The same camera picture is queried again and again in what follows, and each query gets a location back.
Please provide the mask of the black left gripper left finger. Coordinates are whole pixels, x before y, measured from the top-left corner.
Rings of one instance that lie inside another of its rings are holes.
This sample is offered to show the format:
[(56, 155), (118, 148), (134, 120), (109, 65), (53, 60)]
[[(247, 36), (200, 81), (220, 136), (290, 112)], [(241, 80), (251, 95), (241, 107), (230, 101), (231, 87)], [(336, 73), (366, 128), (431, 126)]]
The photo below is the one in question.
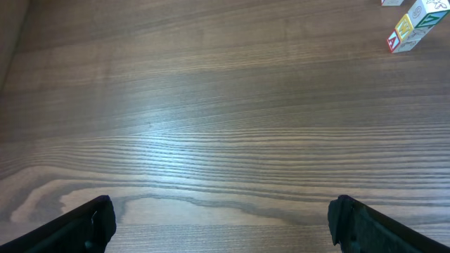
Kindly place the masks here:
[(104, 253), (116, 232), (113, 202), (100, 195), (1, 246), (3, 253), (99, 252)]

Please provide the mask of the white block red side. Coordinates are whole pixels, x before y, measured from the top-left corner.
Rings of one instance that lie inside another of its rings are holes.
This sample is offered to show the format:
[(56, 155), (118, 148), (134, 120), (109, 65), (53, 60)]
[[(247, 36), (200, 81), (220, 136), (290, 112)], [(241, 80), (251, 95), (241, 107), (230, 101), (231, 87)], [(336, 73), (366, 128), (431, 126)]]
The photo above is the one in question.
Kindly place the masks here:
[(408, 11), (412, 25), (434, 26), (449, 14), (448, 0), (416, 0)]

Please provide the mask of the wooden block yellow side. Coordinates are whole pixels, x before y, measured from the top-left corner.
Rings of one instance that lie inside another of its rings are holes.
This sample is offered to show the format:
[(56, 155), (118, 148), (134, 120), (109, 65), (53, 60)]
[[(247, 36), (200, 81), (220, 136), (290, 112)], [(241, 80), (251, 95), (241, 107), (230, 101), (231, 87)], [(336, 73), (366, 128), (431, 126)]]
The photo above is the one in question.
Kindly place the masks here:
[(406, 13), (395, 26), (395, 30), (399, 35), (400, 41), (407, 42), (422, 39), (433, 27), (433, 25), (414, 27), (409, 14)]

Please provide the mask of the wooden block number one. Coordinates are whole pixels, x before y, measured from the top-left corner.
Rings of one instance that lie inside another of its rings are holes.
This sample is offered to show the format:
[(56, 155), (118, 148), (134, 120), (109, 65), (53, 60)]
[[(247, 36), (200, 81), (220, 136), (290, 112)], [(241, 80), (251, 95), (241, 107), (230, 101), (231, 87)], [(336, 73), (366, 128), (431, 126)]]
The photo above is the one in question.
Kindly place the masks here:
[(415, 39), (412, 41), (402, 41), (396, 30), (387, 38), (387, 45), (389, 47), (390, 53), (402, 53), (412, 50), (418, 43), (420, 39)]

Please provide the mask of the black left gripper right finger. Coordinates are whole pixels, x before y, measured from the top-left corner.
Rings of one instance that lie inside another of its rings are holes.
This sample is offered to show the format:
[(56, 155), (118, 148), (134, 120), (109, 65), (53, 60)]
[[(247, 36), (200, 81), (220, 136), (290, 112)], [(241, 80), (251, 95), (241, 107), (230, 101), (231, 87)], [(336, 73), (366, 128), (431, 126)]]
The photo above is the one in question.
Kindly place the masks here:
[(340, 195), (328, 205), (328, 227), (333, 244), (343, 253), (449, 253), (448, 246), (348, 195)]

